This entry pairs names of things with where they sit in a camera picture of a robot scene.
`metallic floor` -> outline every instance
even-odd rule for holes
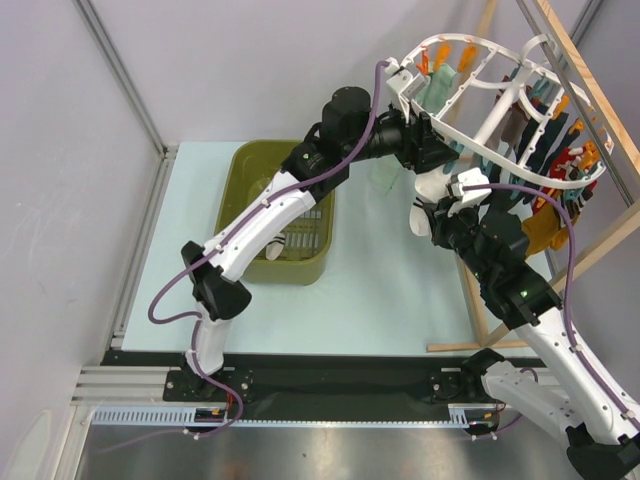
[[[76,480],[579,479],[559,445],[526,420],[497,441],[444,429],[238,427],[97,453],[152,431],[92,427]]]

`white wall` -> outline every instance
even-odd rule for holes
[[[377,60],[476,29],[484,0],[94,0],[163,138],[300,138],[333,91],[373,86]],[[571,26],[585,0],[552,2]],[[532,36],[513,0],[490,37]],[[498,72],[500,78],[504,72]]]
[[[627,131],[640,145],[640,2],[609,0],[587,33],[580,51]],[[632,192],[637,174],[616,156]],[[588,245],[620,215],[625,205],[609,178],[598,183],[577,228],[579,248]],[[630,235],[575,283],[576,324],[620,383],[640,398],[640,231]]]
[[[58,448],[158,159],[71,1],[0,2],[0,25],[1,473],[43,409]]]

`white table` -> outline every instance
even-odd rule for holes
[[[184,268],[184,243],[202,244],[212,236],[227,171],[241,145],[180,146],[123,350],[188,348],[193,320],[153,325],[147,308],[156,292]],[[253,301],[233,320],[227,352],[427,355],[430,343],[475,341],[453,253],[409,230],[413,175],[401,172],[385,195],[369,180],[370,168],[370,162],[352,165],[350,179],[336,191],[333,244],[322,277],[307,287],[245,283]],[[533,264],[549,275],[544,257]],[[193,307],[191,284],[185,279],[165,296],[157,315]],[[495,318],[489,323],[490,328],[498,325]],[[503,353],[535,355],[529,348]]]

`wooden beam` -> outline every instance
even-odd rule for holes
[[[634,203],[620,215],[615,222],[576,258],[573,278],[576,279],[595,263],[620,244],[636,229],[640,228],[640,202]],[[551,280],[551,286],[556,292],[564,290],[567,282],[567,269],[563,268]]]
[[[497,327],[487,336],[487,340],[485,341],[484,346],[491,347],[495,345],[500,340],[502,340],[509,332],[510,330],[507,328],[507,326],[504,323],[501,323],[499,327]]]
[[[564,29],[562,22],[558,19],[555,12],[549,5],[548,0],[536,0],[533,2],[542,18],[544,19],[551,35],[556,40],[558,47],[564,54],[567,63],[577,71],[584,81],[584,91],[586,92],[591,103],[596,105],[602,112],[602,122],[606,126],[609,133],[613,136],[613,140],[624,151],[629,162],[635,167],[636,172],[640,174],[640,152],[636,148],[633,140],[622,125],[622,122],[613,110],[613,107],[605,97],[602,89],[593,78],[593,74],[587,67],[584,59],[578,52],[578,49],[571,41],[569,34]]]
[[[476,333],[476,340],[484,346],[485,340],[489,335],[489,324],[485,315],[484,302],[480,297],[480,288],[478,280],[469,271],[460,257],[456,257],[458,264],[458,272],[460,273],[460,281],[464,290],[465,299],[467,301],[467,310],[471,317],[471,323]]]
[[[487,3],[484,6],[484,10],[482,11],[482,15],[480,16],[480,21],[478,22],[478,26],[476,27],[476,37],[486,38],[487,33],[489,33],[489,27],[491,26],[491,21],[493,20],[493,16],[496,13],[496,7],[498,6],[498,0],[487,0]],[[475,60],[469,64],[467,69],[462,72],[459,76],[458,85],[462,85],[464,82],[469,80],[471,76],[471,72],[475,66]],[[462,108],[462,102],[464,100],[464,96],[460,98],[456,103],[453,104],[451,110],[447,113],[447,123],[449,125],[455,125],[458,120],[458,116],[460,115],[460,109]]]
[[[510,340],[506,342],[498,342],[493,348],[524,348],[528,347],[526,342],[523,340]],[[463,350],[480,350],[484,348],[479,343],[452,343],[452,344],[438,344],[438,345],[429,345],[427,347],[427,352],[435,353],[435,352],[460,352]]]

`olive green container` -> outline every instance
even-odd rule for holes
[[[229,225],[269,185],[293,147],[300,142],[256,140],[233,156],[215,233]],[[287,227],[285,247],[276,260],[263,249],[251,262],[243,279],[253,283],[311,285],[324,272],[333,232],[334,192]]]

